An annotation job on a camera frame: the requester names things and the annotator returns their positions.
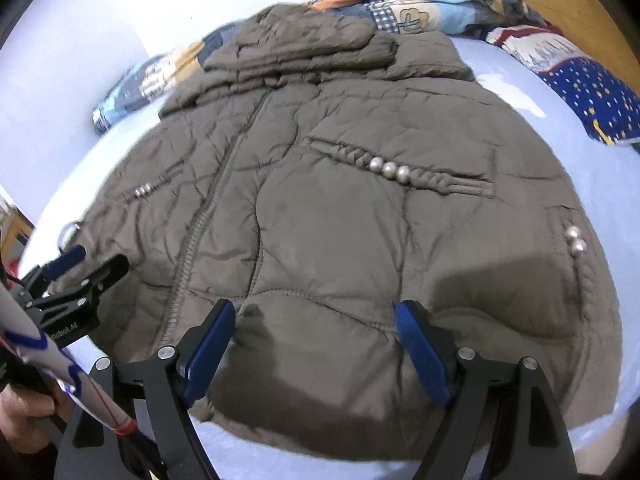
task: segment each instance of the jacket zipper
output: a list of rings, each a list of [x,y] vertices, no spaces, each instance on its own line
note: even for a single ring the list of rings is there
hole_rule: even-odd
[[[200,211],[200,213],[196,216],[194,222],[191,224],[191,232],[189,234],[187,245],[184,251],[184,256],[182,257],[182,261],[180,263],[180,269],[178,270],[178,282],[175,288],[175,292],[171,297],[169,316],[166,322],[166,326],[164,327],[164,332],[162,332],[162,337],[159,343],[160,346],[168,345],[171,342],[172,336],[174,335],[175,327],[178,323],[178,313],[184,299],[187,285],[189,284],[191,267],[193,266],[193,259],[195,257],[196,250],[200,245],[202,230],[207,224],[207,220],[213,215],[213,212],[218,205],[220,194],[222,193],[223,188],[226,186],[229,174],[231,173],[231,166],[234,159],[236,158],[236,154],[238,153],[240,144],[244,140],[244,137],[249,128],[251,128],[251,126],[254,124],[255,118],[258,116],[258,113],[262,109],[262,106],[264,105],[264,102],[266,101],[266,98],[270,93],[271,92],[268,91],[262,96],[260,102],[258,103],[258,106],[255,109],[254,114],[249,119],[243,131],[240,132],[236,137],[234,145],[229,151],[226,160],[224,160],[222,167],[218,171],[218,177],[216,179],[213,193],[209,195],[208,202],[204,205],[204,208]]]

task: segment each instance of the blue gripper pad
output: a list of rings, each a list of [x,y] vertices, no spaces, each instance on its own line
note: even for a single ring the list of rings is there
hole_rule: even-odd
[[[57,259],[49,262],[42,268],[42,276],[48,282],[54,282],[69,269],[80,264],[86,256],[86,251],[82,245],[74,245],[66,253]]]
[[[453,400],[453,393],[449,389],[447,369],[404,302],[396,306],[396,326],[400,341],[409,354],[427,395],[443,408],[448,407]]]
[[[188,329],[178,343],[176,368],[184,383],[179,396],[185,407],[190,408],[207,393],[235,329],[233,303],[219,300],[204,322]]]

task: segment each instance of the patterned blanket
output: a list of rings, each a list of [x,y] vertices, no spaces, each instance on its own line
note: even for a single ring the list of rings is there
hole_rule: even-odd
[[[537,73],[567,102],[593,139],[606,144],[640,141],[638,96],[524,0],[313,0],[307,4],[367,18],[380,30],[395,34],[440,30],[479,36]],[[201,40],[131,67],[94,109],[96,129],[105,132],[203,70],[207,58],[230,41],[242,23],[228,23]]]
[[[487,25],[530,23],[546,27],[524,0],[313,0],[310,6],[375,21],[381,30],[416,34],[441,30],[469,34]],[[132,66],[95,107],[92,118],[100,133],[187,79],[242,22],[217,28],[201,40]]]
[[[591,139],[609,145],[640,141],[638,96],[567,38],[530,25],[495,27],[480,37],[538,74],[574,111]]]

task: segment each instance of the white wall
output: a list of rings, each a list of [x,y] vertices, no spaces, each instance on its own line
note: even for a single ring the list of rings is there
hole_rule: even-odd
[[[32,222],[97,141],[91,110],[146,50],[111,0],[35,0],[0,50],[0,184]]]
[[[134,62],[306,0],[35,0],[0,50],[0,184],[36,223],[97,142],[94,105]]]

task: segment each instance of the metal ring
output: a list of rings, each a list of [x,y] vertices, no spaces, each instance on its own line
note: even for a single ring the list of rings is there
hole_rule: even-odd
[[[82,226],[82,222],[79,222],[79,221],[69,222],[60,230],[60,234],[58,235],[58,243],[57,243],[60,254],[65,252],[66,248],[69,245],[69,242],[71,241],[71,238],[78,232],[78,229],[81,226]]]
[[[522,364],[529,370],[535,370],[536,368],[538,368],[538,361],[536,361],[533,357],[525,357],[522,360]]]
[[[95,362],[95,368],[97,370],[106,370],[111,365],[111,360],[108,357],[101,357]]]
[[[458,348],[458,355],[465,361],[472,361],[476,357],[476,351],[473,348],[463,346],[462,348]]]
[[[175,354],[175,348],[172,346],[163,346],[158,350],[158,357],[161,359],[170,359]]]

